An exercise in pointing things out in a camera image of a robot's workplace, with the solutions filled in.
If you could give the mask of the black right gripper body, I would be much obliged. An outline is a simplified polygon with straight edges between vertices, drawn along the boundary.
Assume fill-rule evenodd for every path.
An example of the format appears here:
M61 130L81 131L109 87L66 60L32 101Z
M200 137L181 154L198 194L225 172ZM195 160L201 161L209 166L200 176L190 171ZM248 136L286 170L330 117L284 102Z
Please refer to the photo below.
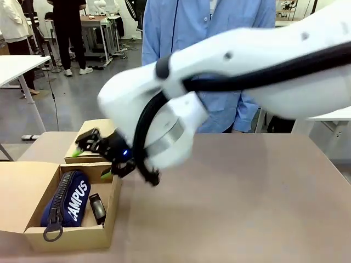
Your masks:
M102 155L110 162L126 163L133 158L132 149L118 131L102 139L101 149Z

